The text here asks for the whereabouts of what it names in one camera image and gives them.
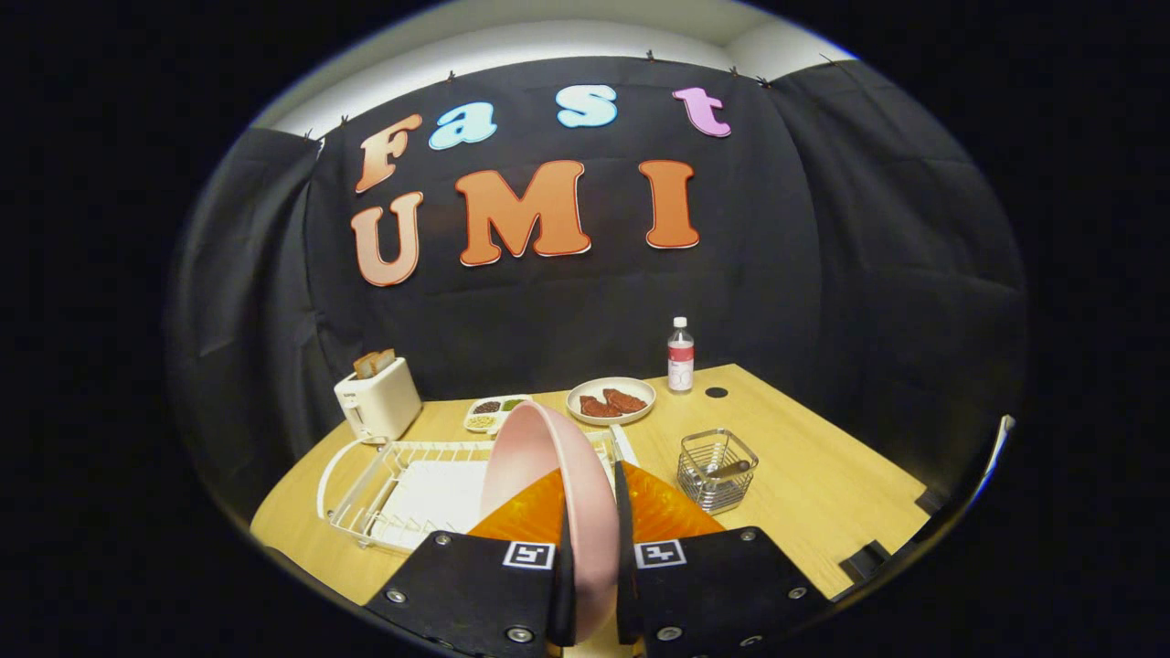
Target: plastic bottle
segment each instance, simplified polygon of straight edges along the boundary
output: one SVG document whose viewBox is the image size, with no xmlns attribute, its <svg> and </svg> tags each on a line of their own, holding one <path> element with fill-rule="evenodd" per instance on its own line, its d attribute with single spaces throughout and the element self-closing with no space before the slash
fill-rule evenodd
<svg viewBox="0 0 1170 658">
<path fill-rule="evenodd" d="M 667 388 L 675 393 L 686 393 L 694 386 L 695 338 L 687 333 L 687 318 L 674 318 L 674 334 L 667 347 Z"/>
</svg>

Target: wooden table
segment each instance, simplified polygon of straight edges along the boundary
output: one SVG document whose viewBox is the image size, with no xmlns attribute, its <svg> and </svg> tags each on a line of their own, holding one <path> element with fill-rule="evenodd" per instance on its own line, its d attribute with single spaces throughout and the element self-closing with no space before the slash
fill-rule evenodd
<svg viewBox="0 0 1170 658">
<path fill-rule="evenodd" d="M 654 410 L 622 426 L 641 467 L 675 485 L 682 437 L 716 427 L 734 432 L 756 452 L 759 466 L 739 507 L 716 520 L 729 529 L 760 527 L 826 597 L 852 584 L 841 561 L 873 540 L 893 553 L 928 519 L 914 502 L 925 485 L 738 365 L 696 371 L 694 390 L 683 396 L 667 389 L 666 377 L 647 382 L 658 392 Z M 708 397 L 703 391 L 710 386 L 722 386 L 729 393 Z M 557 391 L 532 397 L 569 416 L 566 395 Z M 425 403 L 402 440 L 484 440 L 484 434 L 462 426 L 472 402 Z M 586 432 L 598 430 L 580 426 Z M 342 596 L 364 605 L 405 557 L 362 549 L 353 537 L 316 515 L 321 474 L 333 454 L 352 440 L 349 424 L 342 423 L 318 443 L 261 503 L 252 533 Z M 359 445 L 337 464 L 326 501 L 345 494 L 374 450 Z M 612 656 L 607 649 L 611 640 L 615 645 L 612 623 L 580 649 L 567 650 L 566 656 Z"/>
</svg>

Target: orange letter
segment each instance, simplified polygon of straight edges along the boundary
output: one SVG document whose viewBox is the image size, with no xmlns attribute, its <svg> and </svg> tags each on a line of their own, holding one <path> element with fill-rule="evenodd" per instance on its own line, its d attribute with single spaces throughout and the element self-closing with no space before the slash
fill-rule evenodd
<svg viewBox="0 0 1170 658">
<path fill-rule="evenodd" d="M 467 249 L 459 256 L 468 267 L 500 260 L 500 247 L 491 241 L 491 226 L 511 255 L 519 258 L 528 247 L 537 219 L 541 237 L 532 251 L 542 256 L 563 256 L 587 252 L 589 235 L 581 233 L 577 214 L 577 179 L 585 165 L 573 160 L 544 163 L 532 174 L 523 199 L 508 186 L 500 172 L 469 173 L 455 181 L 455 190 L 467 197 Z"/>
<path fill-rule="evenodd" d="M 358 194 L 394 173 L 394 165 L 390 164 L 390 156 L 400 158 L 402 151 L 406 151 L 406 133 L 401 131 L 414 130 L 420 125 L 422 125 L 422 117 L 411 115 L 386 130 L 366 137 L 366 140 L 362 143 L 365 160 L 362 163 L 362 180 L 358 180 L 356 187 Z"/>
<path fill-rule="evenodd" d="M 654 228 L 646 244 L 659 249 L 684 249 L 698 244 L 698 232 L 690 226 L 687 208 L 687 179 L 695 176 L 690 165 L 675 160 L 646 160 L 638 166 L 651 179 Z"/>
<path fill-rule="evenodd" d="M 358 269 L 374 286 L 397 286 L 414 273 L 419 265 L 419 226 L 414 212 L 422 203 L 422 192 L 402 194 L 390 204 L 390 212 L 398 218 L 398 258 L 394 262 L 381 260 L 378 249 L 378 220 L 381 208 L 366 208 L 353 215 L 350 226 L 357 235 Z"/>
</svg>

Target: white dish rack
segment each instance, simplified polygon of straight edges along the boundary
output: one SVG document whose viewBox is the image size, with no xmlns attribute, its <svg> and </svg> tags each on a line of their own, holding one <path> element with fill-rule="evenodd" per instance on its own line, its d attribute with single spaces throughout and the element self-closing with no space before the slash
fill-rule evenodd
<svg viewBox="0 0 1170 658">
<path fill-rule="evenodd" d="M 618 459 L 638 465 L 621 425 L 585 434 L 613 488 Z M 360 477 L 326 509 L 325 488 L 340 458 L 333 455 L 317 487 L 317 516 L 359 547 L 411 553 L 435 530 L 464 534 L 480 522 L 480 496 L 495 441 L 394 441 L 378 447 Z"/>
</svg>

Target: bread slice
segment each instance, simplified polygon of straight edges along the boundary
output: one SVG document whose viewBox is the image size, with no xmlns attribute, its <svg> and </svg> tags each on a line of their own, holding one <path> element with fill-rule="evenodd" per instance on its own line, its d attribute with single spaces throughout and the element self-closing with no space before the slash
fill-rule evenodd
<svg viewBox="0 0 1170 658">
<path fill-rule="evenodd" d="M 386 350 L 373 357 L 373 373 L 377 375 L 394 363 L 394 350 Z"/>
<path fill-rule="evenodd" d="M 370 352 L 353 362 L 353 371 L 358 373 L 358 379 L 369 379 L 374 376 L 374 358 L 378 352 Z"/>
</svg>

